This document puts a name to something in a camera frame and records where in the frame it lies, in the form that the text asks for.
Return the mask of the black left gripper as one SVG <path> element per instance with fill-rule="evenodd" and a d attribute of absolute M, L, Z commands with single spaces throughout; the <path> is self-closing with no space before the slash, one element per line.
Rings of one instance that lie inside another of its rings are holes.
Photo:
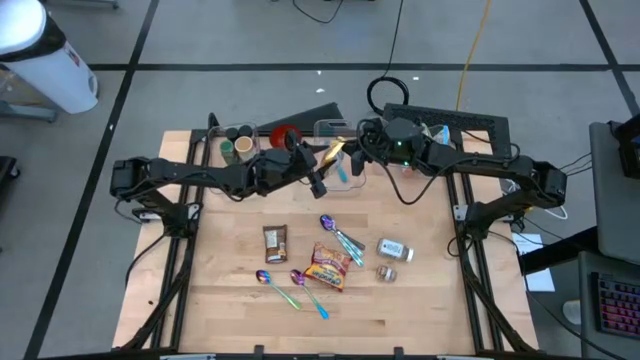
<path fill-rule="evenodd" d="M 327 194 L 323 179 L 333 174 L 336 160 L 324 162 L 316 170 L 316 154 L 328 148 L 328 145 L 313 145 L 302 139 L 291 150 L 271 148 L 262 151 L 254 162 L 252 190 L 260 196 L 266 196 L 306 178 L 312 195 L 315 198 L 323 197 Z"/>

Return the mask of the tan lid jar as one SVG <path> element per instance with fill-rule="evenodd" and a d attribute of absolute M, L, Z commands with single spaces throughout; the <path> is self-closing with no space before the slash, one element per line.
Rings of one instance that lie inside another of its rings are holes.
<path fill-rule="evenodd" d="M 254 140 L 249 136 L 238 137 L 234 142 L 234 148 L 243 162 L 249 161 L 256 154 Z"/>

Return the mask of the red roast beef ramen packet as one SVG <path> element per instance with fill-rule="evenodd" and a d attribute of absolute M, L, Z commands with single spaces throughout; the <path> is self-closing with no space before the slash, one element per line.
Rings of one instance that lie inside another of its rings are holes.
<path fill-rule="evenodd" d="M 342 292 L 345 288 L 345 280 L 351 262 L 351 256 L 316 242 L 311 255 L 311 263 L 303 275 Z"/>

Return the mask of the brown food packet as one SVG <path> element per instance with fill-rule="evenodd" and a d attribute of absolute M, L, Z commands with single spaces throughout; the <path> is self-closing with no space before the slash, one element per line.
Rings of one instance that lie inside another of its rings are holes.
<path fill-rule="evenodd" d="M 279 264 L 288 260 L 286 225 L 264 226 L 265 262 Z"/>

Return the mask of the black triangular panel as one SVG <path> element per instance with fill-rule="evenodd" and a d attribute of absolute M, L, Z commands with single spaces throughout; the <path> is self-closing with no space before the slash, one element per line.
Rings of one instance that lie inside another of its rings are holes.
<path fill-rule="evenodd" d="M 310 136 L 313 134 L 314 125 L 317 121 L 342 119 L 343 115 L 338 104 L 332 102 L 260 125 L 257 127 L 257 130 L 260 136 L 266 136 L 280 126 L 293 125 L 300 130 L 304 136 Z"/>

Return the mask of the red bowl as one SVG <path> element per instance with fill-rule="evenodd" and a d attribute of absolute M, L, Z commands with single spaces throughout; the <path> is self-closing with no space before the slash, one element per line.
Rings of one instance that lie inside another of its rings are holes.
<path fill-rule="evenodd" d="M 291 150 L 302 140 L 301 131 L 294 125 L 285 124 L 274 128 L 269 136 L 272 148 Z"/>

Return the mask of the sesame seasoning jar white label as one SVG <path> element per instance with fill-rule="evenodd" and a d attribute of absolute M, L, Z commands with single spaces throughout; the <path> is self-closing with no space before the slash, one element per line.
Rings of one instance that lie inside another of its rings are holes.
<path fill-rule="evenodd" d="M 414 249 L 403 243 L 381 238 L 377 244 L 377 254 L 397 261 L 411 262 L 414 257 Z"/>

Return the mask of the white paper sheet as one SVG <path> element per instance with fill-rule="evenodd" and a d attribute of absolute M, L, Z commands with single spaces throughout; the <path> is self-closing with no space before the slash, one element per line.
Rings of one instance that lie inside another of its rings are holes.
<path fill-rule="evenodd" d="M 526 255 L 544 247 L 539 234 L 513 232 L 512 241 L 516 244 L 518 256 Z M 524 285 L 530 292 L 553 293 L 555 291 L 552 274 L 548 268 L 526 275 L 524 277 Z"/>

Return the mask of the light grey side table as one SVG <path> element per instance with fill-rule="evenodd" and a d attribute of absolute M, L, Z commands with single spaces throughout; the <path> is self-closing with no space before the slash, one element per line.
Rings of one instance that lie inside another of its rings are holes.
<path fill-rule="evenodd" d="M 624 175 L 608 124 L 591 123 L 589 140 L 599 250 L 640 264 L 640 180 Z"/>

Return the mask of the grey computer mouse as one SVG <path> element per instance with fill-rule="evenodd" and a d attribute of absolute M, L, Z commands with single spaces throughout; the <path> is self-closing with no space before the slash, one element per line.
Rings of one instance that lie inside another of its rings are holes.
<path fill-rule="evenodd" d="M 581 301 L 579 299 L 573 299 L 564 302 L 562 305 L 562 314 L 569 323 L 580 326 L 582 323 Z"/>

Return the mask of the black box device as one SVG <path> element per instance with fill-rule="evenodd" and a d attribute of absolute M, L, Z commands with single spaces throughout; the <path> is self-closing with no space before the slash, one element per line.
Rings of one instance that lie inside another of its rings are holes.
<path fill-rule="evenodd" d="M 619 145 L 618 153 L 624 175 L 640 179 L 640 113 L 624 123 L 609 121 L 608 126 Z"/>

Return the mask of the dark grey desk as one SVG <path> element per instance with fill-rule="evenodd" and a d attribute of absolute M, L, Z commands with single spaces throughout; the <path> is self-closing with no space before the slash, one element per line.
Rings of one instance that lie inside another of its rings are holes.
<path fill-rule="evenodd" d="M 597 330 L 591 299 L 591 273 L 598 272 L 614 280 L 640 285 L 640 266 L 583 252 L 578 257 L 581 296 L 581 335 L 584 357 L 605 360 L 640 360 L 640 340 L 611 335 Z"/>

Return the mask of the white trash can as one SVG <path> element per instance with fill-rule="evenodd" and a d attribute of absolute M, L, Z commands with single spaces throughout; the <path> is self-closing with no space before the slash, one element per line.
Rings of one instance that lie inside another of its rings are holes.
<path fill-rule="evenodd" d="M 0 0 L 0 64 L 69 114 L 98 104 L 97 77 L 38 0 Z"/>

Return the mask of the backlit black keyboard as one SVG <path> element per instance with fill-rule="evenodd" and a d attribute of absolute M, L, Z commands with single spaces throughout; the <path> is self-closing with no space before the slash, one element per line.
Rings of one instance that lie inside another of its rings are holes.
<path fill-rule="evenodd" d="M 640 285 L 592 272 L 591 293 L 598 331 L 640 340 Z"/>

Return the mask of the black caster foot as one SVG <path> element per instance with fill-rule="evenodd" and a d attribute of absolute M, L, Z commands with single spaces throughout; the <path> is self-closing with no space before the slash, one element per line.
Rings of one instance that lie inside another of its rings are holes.
<path fill-rule="evenodd" d="M 17 165 L 17 159 L 10 156 L 0 156 L 0 186 L 18 178 L 21 171 Z"/>

